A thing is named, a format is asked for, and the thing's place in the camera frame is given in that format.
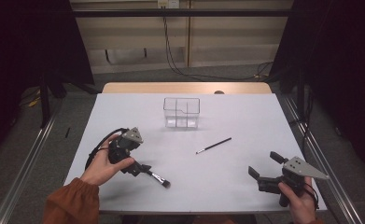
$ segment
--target aluminum rail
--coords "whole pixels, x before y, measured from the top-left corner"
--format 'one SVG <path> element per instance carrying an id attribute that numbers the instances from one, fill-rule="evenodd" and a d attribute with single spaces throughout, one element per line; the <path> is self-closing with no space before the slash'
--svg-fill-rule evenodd
<path id="1" fill-rule="evenodd" d="M 56 115 L 60 112 L 63 100 L 59 100 L 55 106 L 54 113 L 50 117 L 47 125 L 40 129 L 33 146 L 28 153 L 27 158 L 24 161 L 17 177 L 15 178 L 12 186 L 10 187 L 7 196 L 0 205 L 0 224 L 6 224 L 13 212 L 14 207 L 19 200 L 25 184 L 30 176 L 32 169 L 35 166 L 35 162 L 42 151 L 43 146 L 49 136 L 51 128 L 54 124 Z"/>
<path id="2" fill-rule="evenodd" d="M 299 119 L 299 115 L 297 112 L 297 106 L 295 102 L 292 100 L 291 97 L 286 97 L 285 101 L 287 103 L 288 109 L 290 110 L 293 118 L 295 120 Z M 305 122 L 299 123 L 299 129 L 304 135 L 304 130 L 307 127 L 307 124 Z M 321 148 L 319 147 L 318 142 L 314 138 L 313 134 L 308 130 L 306 135 L 306 141 L 305 141 L 310 148 L 310 151 L 312 155 L 314 156 L 314 159 L 316 160 L 316 163 L 319 166 L 319 169 L 330 176 L 330 180 L 326 181 L 328 183 L 328 186 L 330 187 L 330 190 L 333 193 L 333 196 L 335 197 L 337 203 L 339 204 L 340 208 L 342 209 L 342 212 L 344 213 L 345 218 L 347 219 L 348 223 L 356 224 L 356 223 L 363 223 L 362 220 L 359 217 L 359 214 L 353 205 L 350 197 L 345 192 L 344 188 L 342 187 L 341 183 L 339 182 L 339 179 L 336 177 L 336 174 L 333 172 L 333 170 L 330 167 L 330 164 L 328 163 L 327 159 L 325 158 L 325 155 L 323 154 Z"/>
<path id="3" fill-rule="evenodd" d="M 296 11 L 291 9 L 74 9 L 77 18 L 90 17 L 289 17 L 313 16 L 316 10 Z"/>

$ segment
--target transparent box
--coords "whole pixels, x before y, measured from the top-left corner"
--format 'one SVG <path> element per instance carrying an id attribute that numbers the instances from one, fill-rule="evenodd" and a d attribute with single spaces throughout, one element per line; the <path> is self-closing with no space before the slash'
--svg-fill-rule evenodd
<path id="1" fill-rule="evenodd" d="M 199 126 L 199 98 L 164 98 L 165 127 L 197 128 Z"/>

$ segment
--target table surface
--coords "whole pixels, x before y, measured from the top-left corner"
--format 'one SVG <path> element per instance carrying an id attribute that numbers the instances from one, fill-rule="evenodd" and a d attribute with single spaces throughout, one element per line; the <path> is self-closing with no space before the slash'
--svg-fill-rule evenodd
<path id="1" fill-rule="evenodd" d="M 136 123 L 143 135 L 144 144 L 134 150 L 132 156 L 140 163 L 152 165 L 152 171 L 170 180 L 172 185 L 165 189 L 144 174 L 137 177 L 115 175 L 100 189 L 102 212 L 235 214 L 287 210 L 278 205 L 279 195 L 259 192 L 256 180 L 247 173 L 250 165 L 263 176 L 281 175 L 282 167 L 272 161 L 270 151 L 276 151 L 287 158 L 302 158 L 282 109 L 275 95 L 269 94 L 267 84 L 164 84 L 107 84 L 104 88 L 106 94 L 97 97 L 65 183 L 80 175 L 87 154 L 92 150 L 91 145 L 95 147 L 98 144 L 96 141 L 102 139 L 101 136 L 113 129 Z M 108 94 L 120 92 L 122 88 L 127 92 L 140 93 Z M 254 89 L 264 94 L 244 94 L 255 92 Z M 145 94 L 156 91 L 166 93 Z M 183 94 L 169 93 L 181 91 Z M 194 94 L 214 91 L 229 94 Z M 161 125 L 164 120 L 161 117 L 163 98 L 184 97 L 187 92 L 190 93 L 189 96 L 201 99 L 203 110 L 199 117 L 199 128 L 165 128 Z M 195 151 L 228 137 L 232 137 L 232 140 L 195 155 Z M 323 203 L 319 206 L 320 210 L 326 209 Z"/>

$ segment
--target black cable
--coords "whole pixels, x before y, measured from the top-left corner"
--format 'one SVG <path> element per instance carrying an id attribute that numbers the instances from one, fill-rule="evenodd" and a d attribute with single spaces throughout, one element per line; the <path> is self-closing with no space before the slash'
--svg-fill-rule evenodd
<path id="1" fill-rule="evenodd" d="M 306 126 L 304 127 L 303 125 L 304 133 L 302 138 L 302 155 L 304 156 L 304 158 L 305 158 L 305 140 L 310 130 L 310 117 L 311 117 L 311 112 L 313 111 L 313 106 L 314 106 L 314 95 L 312 90 L 310 89 L 308 92 L 307 107 L 306 110 L 304 111 L 304 119 L 306 121 Z"/>
<path id="2" fill-rule="evenodd" d="M 167 19 L 165 17 L 163 17 L 163 23 L 164 23 L 165 50 L 166 50 L 166 55 L 167 55 L 167 62 L 168 62 L 169 67 L 171 68 L 171 70 L 173 72 L 175 72 L 176 74 L 178 74 L 180 76 L 184 76 L 184 77 L 191 77 L 191 78 L 194 78 L 194 79 L 199 80 L 199 81 L 203 81 L 203 80 L 201 80 L 201 79 L 199 79 L 197 77 L 220 78 L 220 79 L 233 80 L 233 81 L 249 80 L 251 78 L 256 77 L 256 76 L 252 76 L 252 77 L 233 78 L 233 77 L 213 77 L 213 76 L 207 76 L 207 75 L 196 75 L 196 74 L 188 75 L 188 74 L 184 74 L 175 65 L 174 58 L 173 58 L 173 54 L 171 53 L 170 41 L 169 41 L 169 38 L 168 38 Z"/>
<path id="3" fill-rule="evenodd" d="M 315 208 L 315 210 L 316 209 L 318 209 L 319 207 L 318 207 L 318 202 L 319 202 L 319 199 L 318 199 L 318 194 L 316 193 L 316 190 L 315 189 L 313 189 L 313 187 L 311 186 L 311 185 L 309 185 L 309 184 L 307 184 L 307 183 L 305 183 L 305 185 L 306 186 L 308 186 L 310 189 L 312 189 L 313 190 L 313 193 L 312 192 L 310 192 L 309 190 L 307 190 L 307 189 L 304 189 L 304 191 L 308 194 L 308 195 L 310 195 L 310 197 L 311 198 L 313 198 L 313 201 L 314 201 L 314 208 Z"/>
<path id="4" fill-rule="evenodd" d="M 272 83 L 272 82 L 276 82 L 277 80 L 279 80 L 281 78 L 281 76 L 283 76 L 286 73 L 291 72 L 290 70 L 293 67 L 290 65 L 284 66 L 281 69 L 278 69 L 278 71 L 274 72 L 271 76 L 266 77 L 265 79 L 262 80 L 262 82 L 265 83 Z"/>
<path id="5" fill-rule="evenodd" d="M 257 68 L 257 76 L 258 76 L 258 82 L 260 81 L 260 73 L 261 72 L 263 72 L 263 70 L 267 67 L 267 66 L 269 66 L 269 64 L 272 64 L 273 62 L 268 62 L 268 63 L 261 63 L 260 65 L 258 65 L 258 68 Z"/>
<path id="6" fill-rule="evenodd" d="M 89 165 L 91 164 L 92 159 L 94 158 L 95 154 L 97 154 L 97 152 L 99 151 L 100 146 L 106 141 L 106 139 L 108 139 L 110 136 L 112 136 L 112 134 L 114 133 L 118 133 L 118 132 L 122 132 L 125 133 L 127 132 L 127 129 L 123 129 L 123 128 L 119 128 L 115 131 L 113 131 L 112 133 L 109 133 L 99 144 L 97 147 L 95 147 L 92 152 L 89 154 L 89 158 L 86 161 L 86 166 L 85 166 L 85 170 L 89 167 Z"/>

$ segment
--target person's left hand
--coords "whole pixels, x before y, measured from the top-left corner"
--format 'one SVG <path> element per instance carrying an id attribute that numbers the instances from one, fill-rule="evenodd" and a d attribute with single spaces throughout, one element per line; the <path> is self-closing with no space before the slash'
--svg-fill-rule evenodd
<path id="1" fill-rule="evenodd" d="M 116 164 L 110 163 L 108 159 L 109 142 L 116 139 L 117 137 L 118 135 L 114 134 L 104 141 L 104 143 L 101 145 L 101 148 L 103 149 L 100 149 L 97 152 L 90 166 L 80 178 L 82 181 L 96 186 L 103 185 L 119 170 L 127 168 L 134 163 L 133 158 L 126 158 Z"/>
<path id="2" fill-rule="evenodd" d="M 306 185 L 304 186 L 310 193 L 314 193 L 312 186 L 312 178 L 306 176 L 304 178 Z M 278 187 L 289 198 L 289 211 L 293 218 L 293 223 L 311 223 L 316 220 L 316 207 L 313 198 L 307 193 L 298 197 L 293 189 L 287 184 L 280 182 Z"/>

